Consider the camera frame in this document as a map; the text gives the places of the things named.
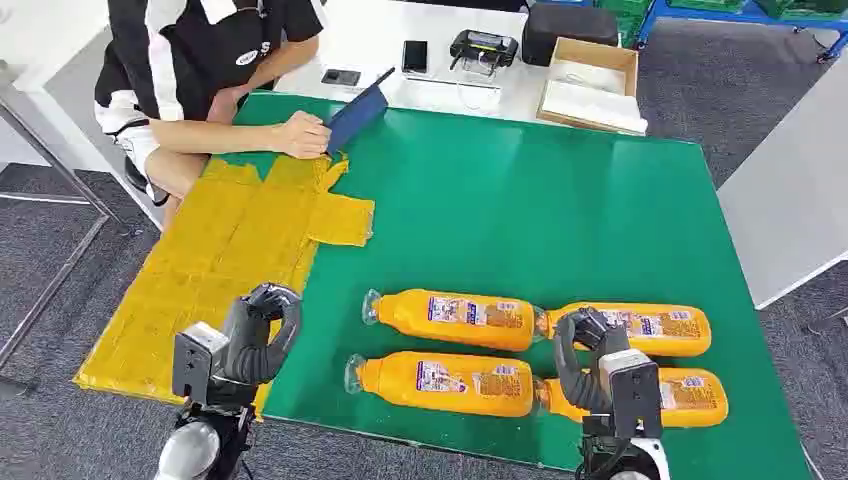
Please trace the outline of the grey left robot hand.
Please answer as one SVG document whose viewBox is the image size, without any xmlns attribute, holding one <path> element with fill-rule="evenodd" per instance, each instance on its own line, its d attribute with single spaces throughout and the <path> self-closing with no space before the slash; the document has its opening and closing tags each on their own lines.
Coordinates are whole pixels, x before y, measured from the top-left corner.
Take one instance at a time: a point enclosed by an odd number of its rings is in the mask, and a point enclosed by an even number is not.
<svg viewBox="0 0 848 480">
<path fill-rule="evenodd" d="M 223 377 L 246 385 L 272 381 L 300 332 L 301 313 L 301 297 L 275 283 L 236 298 L 223 327 L 229 339 Z"/>
</svg>

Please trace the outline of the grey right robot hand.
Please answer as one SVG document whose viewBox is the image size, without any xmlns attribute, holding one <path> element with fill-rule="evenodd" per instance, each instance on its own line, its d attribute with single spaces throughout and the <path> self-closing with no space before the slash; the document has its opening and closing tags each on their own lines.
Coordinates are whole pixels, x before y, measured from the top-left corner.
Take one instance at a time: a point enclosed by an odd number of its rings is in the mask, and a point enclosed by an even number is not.
<svg viewBox="0 0 848 480">
<path fill-rule="evenodd" d="M 589 372 L 582 370 L 575 342 L 594 354 Z M 553 344 L 554 363 L 566 400 L 590 413 L 611 413 L 612 400 L 602 386 L 605 376 L 599 373 L 598 364 L 601 357 L 630 348 L 625 330 L 610 324 L 596 308 L 579 307 L 556 322 Z"/>
</svg>

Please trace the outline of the person's right hand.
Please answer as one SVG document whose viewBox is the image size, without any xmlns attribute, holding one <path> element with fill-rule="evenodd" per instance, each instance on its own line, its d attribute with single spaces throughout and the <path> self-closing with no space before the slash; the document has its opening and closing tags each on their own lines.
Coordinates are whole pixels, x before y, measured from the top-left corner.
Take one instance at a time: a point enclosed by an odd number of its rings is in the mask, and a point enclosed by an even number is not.
<svg viewBox="0 0 848 480">
<path fill-rule="evenodd" d="M 304 111 L 271 127 L 269 149 L 298 159 L 313 159 L 327 150 L 331 130 L 323 121 Z"/>
</svg>

